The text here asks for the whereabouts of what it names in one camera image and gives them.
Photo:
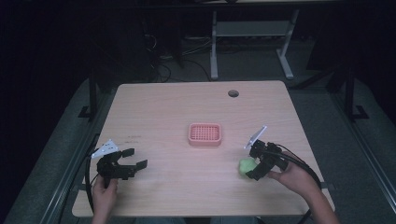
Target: table top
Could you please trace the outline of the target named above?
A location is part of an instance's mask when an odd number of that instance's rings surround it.
[[[229,91],[238,91],[230,97]],[[219,123],[218,147],[189,145],[190,124]],[[112,139],[121,150],[135,148],[120,164],[148,160],[134,178],[120,180],[115,216],[215,217],[301,215],[308,209],[297,194],[267,177],[242,177],[238,162],[244,146],[262,125],[260,138],[287,147],[323,181],[289,93],[281,81],[125,84],[116,93],[98,139]],[[96,175],[92,160],[91,177]],[[323,190],[331,202],[329,192]],[[73,206],[89,217],[85,191]]]

